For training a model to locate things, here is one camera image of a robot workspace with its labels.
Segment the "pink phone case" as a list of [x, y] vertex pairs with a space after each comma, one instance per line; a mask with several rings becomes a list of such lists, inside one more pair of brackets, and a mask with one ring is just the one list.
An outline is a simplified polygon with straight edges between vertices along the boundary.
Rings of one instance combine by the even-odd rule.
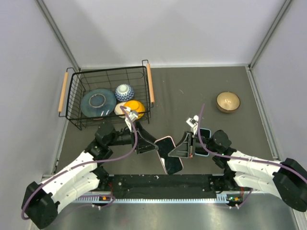
[[175, 149], [176, 145], [171, 136], [165, 136], [156, 140], [155, 145], [158, 147], [157, 154], [160, 158], [162, 167], [167, 175], [173, 175], [183, 170], [183, 163], [178, 157], [169, 157], [169, 153]]

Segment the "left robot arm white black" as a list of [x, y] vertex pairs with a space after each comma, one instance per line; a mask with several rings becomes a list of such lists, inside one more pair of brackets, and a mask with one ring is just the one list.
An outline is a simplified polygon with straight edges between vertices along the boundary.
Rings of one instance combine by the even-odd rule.
[[39, 229], [46, 228], [68, 204], [83, 194], [107, 188], [109, 179], [103, 163], [119, 161], [134, 151], [156, 150], [155, 141], [140, 122], [120, 131], [115, 130], [112, 123], [102, 123], [94, 140], [73, 162], [50, 178], [27, 186], [22, 219], [31, 220]]

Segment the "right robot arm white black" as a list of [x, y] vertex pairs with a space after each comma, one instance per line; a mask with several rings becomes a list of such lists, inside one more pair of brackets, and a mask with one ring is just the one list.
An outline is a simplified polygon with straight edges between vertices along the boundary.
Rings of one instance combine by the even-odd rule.
[[264, 160], [244, 154], [231, 144], [222, 130], [214, 132], [210, 138], [186, 131], [167, 154], [189, 157], [210, 153], [215, 164], [224, 170], [224, 184], [228, 189], [248, 187], [276, 196], [297, 211], [307, 210], [307, 172], [296, 160]]

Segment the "light blue phone case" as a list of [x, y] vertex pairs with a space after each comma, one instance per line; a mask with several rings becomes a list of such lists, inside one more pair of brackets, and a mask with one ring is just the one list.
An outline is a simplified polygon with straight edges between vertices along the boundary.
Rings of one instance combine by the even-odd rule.
[[[206, 129], [206, 128], [200, 128], [200, 134], [201, 134], [201, 138], [203, 143], [205, 144], [205, 139], [207, 138], [211, 138], [211, 130]], [[203, 156], [203, 157], [208, 157], [209, 153], [202, 147], [200, 141], [199, 141], [199, 137], [195, 136], [194, 138], [195, 140], [195, 155], [197, 156]]]

